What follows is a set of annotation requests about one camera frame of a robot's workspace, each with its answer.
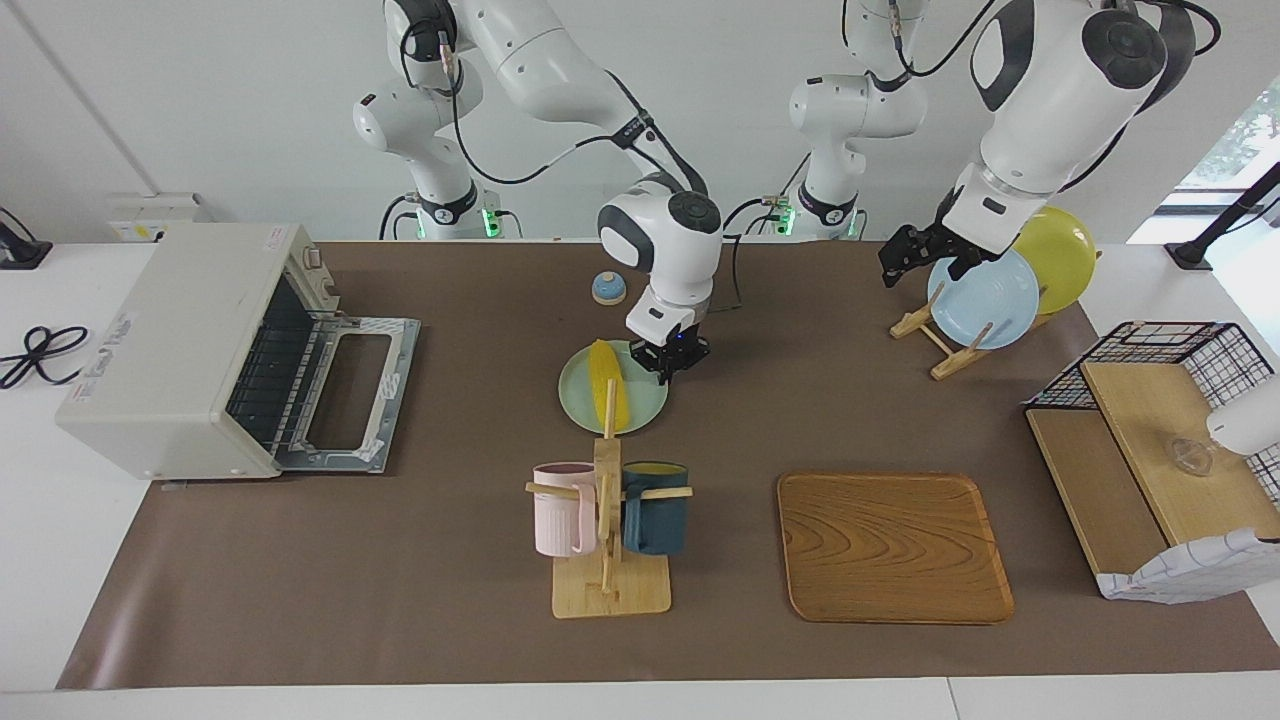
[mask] mug rack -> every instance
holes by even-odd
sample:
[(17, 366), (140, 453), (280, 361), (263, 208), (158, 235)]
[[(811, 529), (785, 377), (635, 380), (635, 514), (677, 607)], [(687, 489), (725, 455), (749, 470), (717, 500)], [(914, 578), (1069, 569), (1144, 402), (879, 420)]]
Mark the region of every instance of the mug rack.
[[(613, 618), (653, 615), (671, 610), (671, 570), (666, 555), (641, 555), (622, 547), (622, 441), (614, 437), (617, 380), (611, 379), (605, 402), (604, 437), (595, 439), (596, 533), (589, 555), (556, 557), (552, 565), (552, 615)], [(525, 491), (580, 500), (576, 489), (525, 483)], [(691, 497), (694, 488), (652, 488), (640, 500)]]

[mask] dark blue mug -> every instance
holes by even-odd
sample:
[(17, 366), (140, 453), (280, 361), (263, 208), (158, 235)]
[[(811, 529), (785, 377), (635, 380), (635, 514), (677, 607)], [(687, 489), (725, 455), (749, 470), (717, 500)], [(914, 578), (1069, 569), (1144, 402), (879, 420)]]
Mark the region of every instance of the dark blue mug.
[(643, 555), (675, 555), (685, 548), (687, 498), (640, 500), (655, 488), (689, 484), (689, 468), (675, 462), (627, 462), (622, 466), (622, 547)]

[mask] white wall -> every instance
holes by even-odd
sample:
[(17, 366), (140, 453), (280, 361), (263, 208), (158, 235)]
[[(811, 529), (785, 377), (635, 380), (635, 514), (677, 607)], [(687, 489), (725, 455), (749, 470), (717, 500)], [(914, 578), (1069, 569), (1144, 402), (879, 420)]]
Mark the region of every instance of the white wall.
[[(726, 208), (777, 191), (805, 152), (787, 120), (791, 88), (812, 74), (860, 72), (841, 47), (836, 0), (552, 5), (582, 47), (636, 91)], [(940, 58), (978, 6), (934, 3), (920, 64)], [(1268, 36), (1280, 17), (1274, 3), (1211, 6), (1226, 41), (1061, 200), (1101, 240), (1125, 240), (1280, 74)], [(150, 179), (160, 191), (198, 192), (219, 220), (302, 222), (319, 238), (372, 237), (388, 199), (410, 183), (396, 159), (356, 138), (351, 104), (393, 73), (376, 0), (0, 0), (0, 202), (52, 240), (106, 240), (104, 195), (137, 192)], [(869, 237), (928, 222), (989, 123), (965, 61), (923, 82), (932, 105), (924, 128), (910, 140), (867, 143)], [(493, 173), (529, 170), (589, 132), (525, 118), (486, 85), (485, 104), (463, 129)], [(503, 204), (530, 234), (585, 236), (600, 202), (632, 178), (618, 152), (594, 146), (531, 186), (503, 188)]]

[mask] green plate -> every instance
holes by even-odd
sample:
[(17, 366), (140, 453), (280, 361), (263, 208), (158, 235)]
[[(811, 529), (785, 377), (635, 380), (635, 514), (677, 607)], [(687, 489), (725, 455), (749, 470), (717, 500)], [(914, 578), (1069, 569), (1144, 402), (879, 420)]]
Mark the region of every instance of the green plate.
[[(658, 375), (640, 366), (631, 359), (631, 350), (625, 340), (611, 340), (609, 346), (618, 356), (618, 366), (622, 368), (622, 384), (627, 391), (627, 405), (631, 410), (631, 424), (618, 430), (618, 434), (630, 433), (648, 425), (662, 406), (667, 404), (667, 386), (658, 384)], [(579, 350), (564, 369), (561, 370), (559, 396), (561, 406), (571, 420), (585, 430), (603, 433), (604, 423), (595, 416), (595, 398), (591, 396), (591, 378), (588, 373), (588, 352), (591, 347)]]

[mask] white table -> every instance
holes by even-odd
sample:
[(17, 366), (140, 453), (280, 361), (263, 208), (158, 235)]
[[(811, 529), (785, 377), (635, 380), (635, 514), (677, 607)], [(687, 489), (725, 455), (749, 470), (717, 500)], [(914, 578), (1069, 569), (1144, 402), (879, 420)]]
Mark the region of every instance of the white table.
[[(0, 275), (0, 350), (36, 324), (100, 333), (154, 246), (65, 245), (33, 273)], [(1211, 274), (1158, 247), (1108, 246), (1082, 299), (1105, 333), (1129, 319), (1230, 320), (1261, 337)], [(1280, 357), (1263, 350), (1272, 365)], [(73, 370), (83, 355), (51, 361)], [(883, 679), (584, 685), (173, 688), (50, 692), (146, 484), (52, 424), (65, 391), (0, 393), (0, 717), (1208, 717), (1280, 716), (1280, 671), (1100, 678)], [(1280, 584), (1251, 591), (1280, 638)]]

